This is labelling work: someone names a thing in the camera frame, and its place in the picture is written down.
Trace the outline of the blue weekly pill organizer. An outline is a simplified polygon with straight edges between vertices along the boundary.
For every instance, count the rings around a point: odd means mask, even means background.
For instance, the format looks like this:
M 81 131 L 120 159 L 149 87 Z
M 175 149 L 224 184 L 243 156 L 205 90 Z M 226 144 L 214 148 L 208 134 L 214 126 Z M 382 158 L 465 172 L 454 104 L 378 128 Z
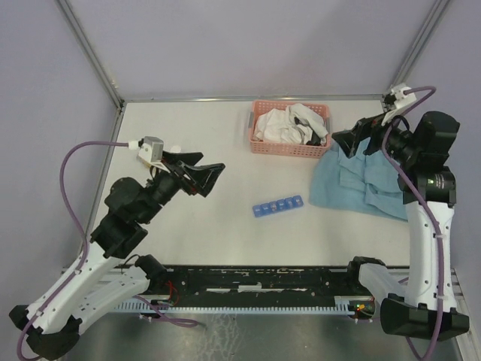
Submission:
M 252 206 L 253 215 L 255 218 L 266 217 L 273 214 L 282 213 L 285 211 L 302 208 L 304 200 L 300 195 L 278 199 Z

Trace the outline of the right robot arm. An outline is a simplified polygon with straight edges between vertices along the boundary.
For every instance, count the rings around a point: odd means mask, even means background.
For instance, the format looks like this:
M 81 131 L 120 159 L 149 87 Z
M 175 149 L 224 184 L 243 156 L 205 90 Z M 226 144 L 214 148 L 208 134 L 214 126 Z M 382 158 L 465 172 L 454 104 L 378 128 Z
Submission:
M 439 111 L 425 113 L 414 131 L 398 128 L 405 122 L 401 115 L 387 123 L 381 116 L 363 118 L 352 129 L 332 135 L 349 158 L 363 140 L 369 141 L 366 156 L 377 151 L 386 155 L 398 172 L 410 229 L 405 287 L 384 262 L 362 256 L 349 263 L 345 285 L 355 294 L 368 290 L 380 304 L 384 333 L 445 341 L 470 328 L 469 317 L 457 310 L 449 253 L 456 181 L 445 163 L 460 124 Z

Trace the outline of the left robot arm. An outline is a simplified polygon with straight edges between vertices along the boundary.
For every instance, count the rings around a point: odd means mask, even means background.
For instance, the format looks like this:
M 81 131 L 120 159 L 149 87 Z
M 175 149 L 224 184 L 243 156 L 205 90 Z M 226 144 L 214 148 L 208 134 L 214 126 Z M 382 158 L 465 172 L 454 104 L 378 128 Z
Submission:
M 166 269 L 152 255 L 138 257 L 124 275 L 98 290 L 93 287 L 127 259 L 147 236 L 145 224 L 179 192 L 207 196 L 225 169 L 222 163 L 199 165 L 202 153 L 166 153 L 165 169 L 141 185 L 132 177 L 113 183 L 104 200 L 108 212 L 92 232 L 86 248 L 36 302 L 17 305 L 9 317 L 21 330 L 17 347 L 27 343 L 35 359 L 56 360 L 116 305 L 146 291 L 159 293 Z

